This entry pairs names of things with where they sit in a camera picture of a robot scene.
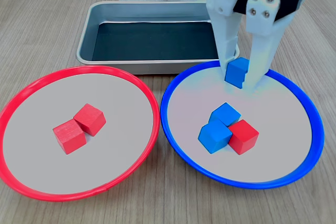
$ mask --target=robotic arm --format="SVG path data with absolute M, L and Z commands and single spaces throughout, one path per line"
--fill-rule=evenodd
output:
M 225 76 L 238 42 L 241 18 L 253 35 L 243 89 L 253 90 L 270 68 L 285 29 L 304 0 L 207 0 L 220 66 Z

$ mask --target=wooden table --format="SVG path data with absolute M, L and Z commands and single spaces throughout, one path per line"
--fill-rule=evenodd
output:
M 88 8 L 116 0 L 0 0 L 0 109 L 32 81 L 77 66 Z M 251 37 L 239 32 L 242 56 Z M 271 66 L 297 83 L 325 128 L 322 157 L 306 177 L 274 190 L 243 190 L 186 164 L 160 130 L 145 163 L 106 193 L 53 203 L 19 195 L 0 182 L 0 223 L 336 223 L 336 0 L 306 0 Z M 160 102 L 173 76 L 142 80 Z

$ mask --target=stainless steel tray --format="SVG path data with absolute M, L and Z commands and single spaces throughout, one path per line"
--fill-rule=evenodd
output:
M 90 7 L 77 59 L 132 74 L 177 74 L 218 55 L 206 2 L 127 1 Z

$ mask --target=red plate rim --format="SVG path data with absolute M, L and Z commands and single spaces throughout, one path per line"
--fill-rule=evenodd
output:
M 42 192 L 33 190 L 25 186 L 21 182 L 19 182 L 13 176 L 13 174 L 9 171 L 7 164 L 5 162 L 4 152 L 3 152 L 3 140 L 4 140 L 4 134 L 7 128 L 7 124 L 9 120 L 11 119 L 13 113 L 16 111 L 16 109 L 29 96 L 31 96 L 36 91 L 40 90 L 41 88 L 55 81 L 58 81 L 58 80 L 61 80 L 67 77 L 71 77 L 71 76 L 76 76 L 79 74 L 86 74 L 86 73 L 100 73 L 100 74 L 108 74 L 111 76 L 119 77 L 121 79 L 129 81 L 130 83 L 136 85 L 146 95 L 152 107 L 152 111 L 153 111 L 153 130 L 152 130 L 152 134 L 150 136 L 148 145 L 146 146 L 141 156 L 136 160 L 136 162 L 129 169 L 127 169 L 123 174 L 121 174 L 116 179 L 102 186 L 96 187 L 92 190 L 84 191 L 84 192 L 76 193 L 76 194 L 47 194 L 47 193 L 42 193 Z M 158 102 L 156 101 L 156 98 L 153 92 L 138 77 L 126 71 L 116 69 L 113 67 L 107 67 L 107 66 L 80 66 L 80 67 L 62 69 L 54 73 L 48 74 L 34 81 L 27 87 L 25 87 L 22 91 L 20 91 L 16 96 L 14 96 L 10 100 L 10 102 L 3 108 L 2 112 L 0 113 L 0 178 L 3 180 L 4 183 L 6 183 L 13 190 L 29 198 L 33 198 L 33 199 L 44 200 L 44 201 L 70 201 L 70 200 L 78 200 L 78 199 L 84 199 L 87 197 L 91 197 L 99 193 L 102 193 L 104 191 L 107 191 L 111 187 L 119 184 L 124 179 L 126 179 L 128 176 L 130 176 L 146 160 L 146 158 L 150 154 L 157 140 L 159 129 L 160 129 L 160 111 L 159 111 Z

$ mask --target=blue plate rim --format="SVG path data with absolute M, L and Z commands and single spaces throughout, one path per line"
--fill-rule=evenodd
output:
M 323 129 L 323 123 L 321 116 L 313 104 L 313 102 L 310 100 L 310 98 L 291 80 L 287 79 L 285 76 L 273 71 L 269 70 L 266 73 L 266 76 L 271 77 L 277 81 L 279 81 L 281 84 L 283 84 L 286 88 L 288 88 L 301 102 L 302 106 L 304 107 L 307 116 L 310 121 L 311 130 L 312 130 L 312 142 L 311 147 L 309 150 L 309 153 L 307 157 L 304 159 L 304 161 L 301 163 L 301 165 L 295 169 L 290 174 L 278 178 L 272 181 L 268 182 L 262 182 L 262 183 L 245 183 L 245 182 L 238 182 L 230 179 L 226 179 L 223 177 L 220 177 L 216 174 L 213 174 L 209 172 L 208 170 L 202 168 L 197 163 L 195 163 L 190 157 L 188 157 L 178 146 L 176 143 L 167 120 L 167 109 L 168 104 L 171 95 L 173 94 L 176 87 L 188 76 L 192 75 L 193 73 L 196 73 L 198 71 L 207 69 L 207 68 L 215 68 L 220 67 L 219 60 L 209 61 L 205 63 L 201 63 L 198 65 L 195 65 L 189 69 L 186 69 L 182 73 L 180 73 L 178 76 L 176 76 L 173 81 L 169 84 L 166 91 L 163 94 L 163 98 L 161 101 L 161 108 L 160 108 L 160 114 L 161 114 L 161 124 L 163 131 L 169 141 L 169 143 L 172 145 L 172 147 L 175 149 L 175 151 L 179 154 L 179 156 L 184 159 L 190 166 L 195 168 L 200 173 L 206 175 L 207 177 L 214 179 L 218 182 L 221 182 L 226 185 L 231 185 L 234 187 L 240 187 L 244 189 L 272 189 L 272 188 L 278 188 L 282 186 L 289 185 L 302 177 L 306 176 L 317 164 L 319 161 L 323 147 L 324 147 L 324 129 Z

